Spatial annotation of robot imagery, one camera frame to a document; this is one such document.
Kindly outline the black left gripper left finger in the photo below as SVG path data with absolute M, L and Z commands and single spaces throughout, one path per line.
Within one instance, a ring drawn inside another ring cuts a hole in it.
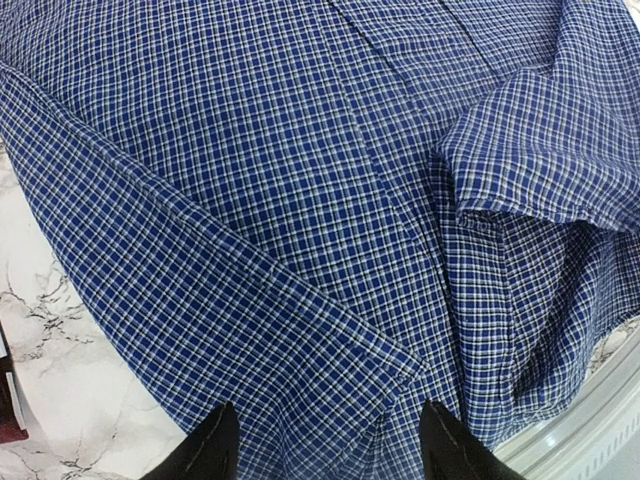
M 237 478 L 240 426 L 231 402 L 208 416 L 153 470 L 147 480 Z

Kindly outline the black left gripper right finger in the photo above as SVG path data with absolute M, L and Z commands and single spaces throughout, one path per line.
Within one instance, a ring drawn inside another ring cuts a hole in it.
M 500 461 L 440 402 L 426 400 L 419 423 L 426 479 L 514 479 Z

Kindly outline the blue checkered long sleeve shirt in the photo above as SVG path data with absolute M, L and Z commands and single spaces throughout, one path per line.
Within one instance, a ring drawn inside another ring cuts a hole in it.
M 5 1 L 1 136 L 84 304 L 242 479 L 420 479 L 639 312 L 621 1 Z

